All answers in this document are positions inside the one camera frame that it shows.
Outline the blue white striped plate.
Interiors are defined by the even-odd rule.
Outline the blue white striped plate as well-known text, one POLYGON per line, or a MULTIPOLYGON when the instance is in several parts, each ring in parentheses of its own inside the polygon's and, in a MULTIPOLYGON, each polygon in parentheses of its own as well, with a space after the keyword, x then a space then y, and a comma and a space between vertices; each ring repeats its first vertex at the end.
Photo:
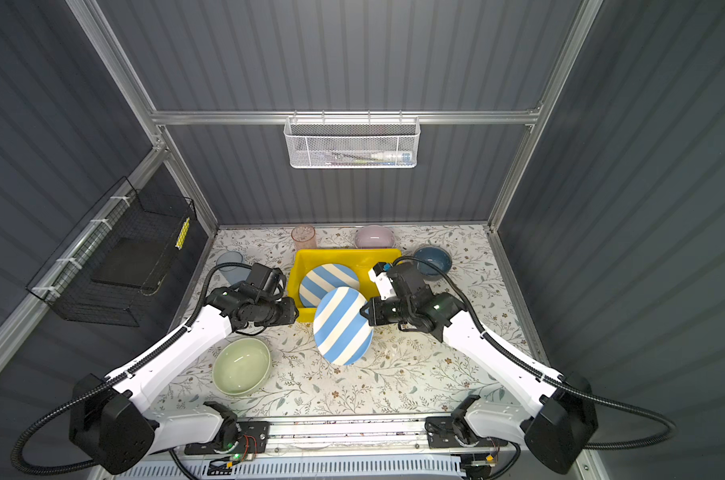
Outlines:
POLYGON ((340 287, 360 289, 358 276, 342 264, 322 264, 306 273, 300 281, 298 296, 305 308, 316 308, 322 298, 340 287))

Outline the yellow plastic bin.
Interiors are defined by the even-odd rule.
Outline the yellow plastic bin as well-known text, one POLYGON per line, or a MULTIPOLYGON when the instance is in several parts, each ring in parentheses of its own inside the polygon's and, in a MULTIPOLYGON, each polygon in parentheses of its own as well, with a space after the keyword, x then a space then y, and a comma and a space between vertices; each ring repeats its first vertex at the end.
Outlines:
POLYGON ((300 302, 300 281, 310 270, 326 263, 348 266, 360 280, 360 292, 365 299, 378 296, 368 271, 378 262, 391 263, 401 255, 397 249, 304 249, 296 253, 296 261, 288 277, 288 296, 296 302, 298 323, 312 323, 316 308, 305 308, 300 302))

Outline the blue glazed ceramic bowl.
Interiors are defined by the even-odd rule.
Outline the blue glazed ceramic bowl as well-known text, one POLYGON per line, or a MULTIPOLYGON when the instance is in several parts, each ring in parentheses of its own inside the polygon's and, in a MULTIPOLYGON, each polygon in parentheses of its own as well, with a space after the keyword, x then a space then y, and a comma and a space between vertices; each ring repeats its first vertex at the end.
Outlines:
POLYGON ((440 280, 441 275, 438 271, 449 273, 452 268, 452 258, 450 254, 439 246, 419 246, 413 252, 413 256, 419 259, 419 262, 416 263, 416 267, 427 281, 440 280))

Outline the light green bowl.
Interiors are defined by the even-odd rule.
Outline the light green bowl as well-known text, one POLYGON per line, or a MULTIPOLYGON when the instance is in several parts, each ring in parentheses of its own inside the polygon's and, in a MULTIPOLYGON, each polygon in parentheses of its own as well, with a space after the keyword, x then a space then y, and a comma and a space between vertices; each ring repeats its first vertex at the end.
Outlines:
POLYGON ((270 371, 270 348, 258 338, 242 338, 222 349, 212 366, 212 382, 223 394, 242 396, 258 390, 270 371))

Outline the pink ceramic bowl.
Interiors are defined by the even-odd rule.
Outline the pink ceramic bowl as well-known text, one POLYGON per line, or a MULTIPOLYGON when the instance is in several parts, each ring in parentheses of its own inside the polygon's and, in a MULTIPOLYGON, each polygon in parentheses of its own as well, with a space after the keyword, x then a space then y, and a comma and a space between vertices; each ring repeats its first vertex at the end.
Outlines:
POLYGON ((356 248, 388 249, 395 243, 393 232, 384 226, 368 225, 360 228, 354 237, 356 248))

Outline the pink plastic cup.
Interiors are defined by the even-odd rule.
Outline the pink plastic cup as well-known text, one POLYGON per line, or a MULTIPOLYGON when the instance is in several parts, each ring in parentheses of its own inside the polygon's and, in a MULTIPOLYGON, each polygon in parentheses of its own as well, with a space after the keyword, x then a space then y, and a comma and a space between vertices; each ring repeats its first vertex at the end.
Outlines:
POLYGON ((316 228, 311 225, 298 225, 292 229, 292 241, 296 251, 318 248, 316 228))

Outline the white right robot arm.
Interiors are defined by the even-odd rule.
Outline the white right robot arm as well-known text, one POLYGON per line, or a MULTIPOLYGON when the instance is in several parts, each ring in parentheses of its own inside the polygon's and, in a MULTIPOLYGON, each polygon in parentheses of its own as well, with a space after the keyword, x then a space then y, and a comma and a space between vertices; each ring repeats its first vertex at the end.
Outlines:
POLYGON ((486 329, 458 288, 433 293, 417 266, 412 258, 375 264, 368 277, 378 294, 360 309, 362 316, 372 327, 394 324, 402 332, 432 336, 471 359, 518 402, 515 407, 494 406, 471 394, 448 424, 431 428, 430 435, 439 445, 466 447, 499 440, 527 448, 555 473, 568 472, 598 428, 594 405, 547 384, 546 378, 559 379, 559 372, 486 329))

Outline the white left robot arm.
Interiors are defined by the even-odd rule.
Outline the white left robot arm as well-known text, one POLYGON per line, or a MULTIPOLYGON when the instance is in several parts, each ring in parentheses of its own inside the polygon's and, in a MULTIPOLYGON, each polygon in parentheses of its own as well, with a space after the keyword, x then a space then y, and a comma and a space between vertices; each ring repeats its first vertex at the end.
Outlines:
POLYGON ((76 384, 74 396, 96 393, 70 410, 72 444, 111 474, 128 471, 150 454, 188 444, 208 443, 221 454, 238 449, 238 418, 218 402, 166 413, 150 407, 174 378, 230 334, 294 324, 298 310, 284 290, 284 272, 259 263, 248 266, 244 281, 202 287, 192 315, 148 351, 104 379, 90 375, 76 384))

